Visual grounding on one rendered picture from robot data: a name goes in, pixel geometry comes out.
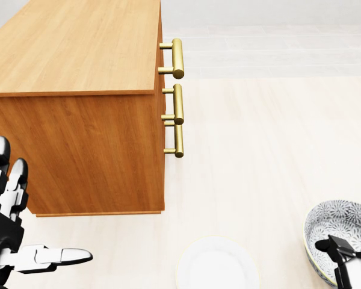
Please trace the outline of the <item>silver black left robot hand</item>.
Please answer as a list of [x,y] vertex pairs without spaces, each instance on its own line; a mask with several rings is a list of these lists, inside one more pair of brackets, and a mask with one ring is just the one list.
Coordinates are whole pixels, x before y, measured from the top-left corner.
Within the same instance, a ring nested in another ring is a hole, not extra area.
[[53,272],[59,266],[93,259],[84,249],[50,249],[44,244],[22,246],[24,228],[20,213],[28,202],[28,164],[18,158],[10,164],[10,142],[0,136],[0,289],[7,289],[12,271],[23,274]]

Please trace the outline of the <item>black white patterned bowl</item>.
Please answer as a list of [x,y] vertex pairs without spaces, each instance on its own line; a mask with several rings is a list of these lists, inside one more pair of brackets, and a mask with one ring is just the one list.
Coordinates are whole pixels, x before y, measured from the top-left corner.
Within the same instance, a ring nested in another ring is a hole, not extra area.
[[315,205],[303,224],[303,241],[307,258],[314,271],[332,288],[336,288],[334,263],[315,243],[333,235],[346,240],[361,251],[361,204],[348,200],[327,200]]

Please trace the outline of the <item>white plate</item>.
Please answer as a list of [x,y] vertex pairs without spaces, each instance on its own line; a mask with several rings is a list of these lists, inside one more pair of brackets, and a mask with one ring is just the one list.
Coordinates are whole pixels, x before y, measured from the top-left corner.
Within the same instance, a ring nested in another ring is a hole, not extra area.
[[261,289],[258,268],[237,242],[222,236],[202,237],[181,254],[176,289]]

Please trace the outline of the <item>wooden cabinet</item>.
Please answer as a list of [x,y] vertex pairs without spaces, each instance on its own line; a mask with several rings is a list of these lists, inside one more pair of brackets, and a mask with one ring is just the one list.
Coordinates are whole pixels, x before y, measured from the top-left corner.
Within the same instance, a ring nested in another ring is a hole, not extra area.
[[165,208],[160,0],[29,0],[0,28],[0,135],[41,216]]

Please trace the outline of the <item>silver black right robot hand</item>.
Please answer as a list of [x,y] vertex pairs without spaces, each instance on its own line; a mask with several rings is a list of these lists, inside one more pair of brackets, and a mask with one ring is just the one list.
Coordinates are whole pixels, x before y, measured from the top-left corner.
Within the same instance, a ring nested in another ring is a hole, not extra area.
[[332,235],[317,241],[315,247],[338,265],[335,268],[338,289],[361,289],[361,252],[355,251],[346,240]]

